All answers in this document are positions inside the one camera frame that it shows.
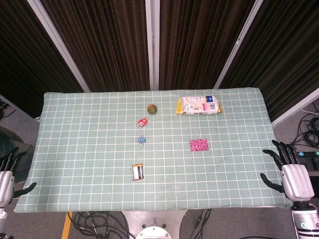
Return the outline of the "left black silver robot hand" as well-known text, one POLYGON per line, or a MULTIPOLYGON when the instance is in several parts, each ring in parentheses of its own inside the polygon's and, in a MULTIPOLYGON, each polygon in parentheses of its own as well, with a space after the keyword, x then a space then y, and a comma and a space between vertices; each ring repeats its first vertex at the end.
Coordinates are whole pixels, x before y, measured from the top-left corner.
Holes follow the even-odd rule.
POLYGON ((31 183, 26 189, 18 191, 14 190, 14 180, 18 163, 21 157, 26 153, 25 151, 18 153, 18 147, 12 149, 7 155, 0 158, 0 208, 4 209, 11 203, 13 198, 19 198, 31 192, 36 182, 31 183))

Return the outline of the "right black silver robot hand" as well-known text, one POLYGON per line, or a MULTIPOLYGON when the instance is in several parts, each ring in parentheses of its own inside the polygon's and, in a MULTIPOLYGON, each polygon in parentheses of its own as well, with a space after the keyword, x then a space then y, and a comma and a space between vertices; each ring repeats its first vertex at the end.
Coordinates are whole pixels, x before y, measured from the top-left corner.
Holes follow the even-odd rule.
POLYGON ((263 173, 262 181, 271 189, 286 195, 292 202, 309 201, 315 196, 309 173, 299 160, 296 150, 289 144, 272 140, 278 152, 264 149, 263 152, 273 158, 282 179, 281 184, 271 182, 263 173))

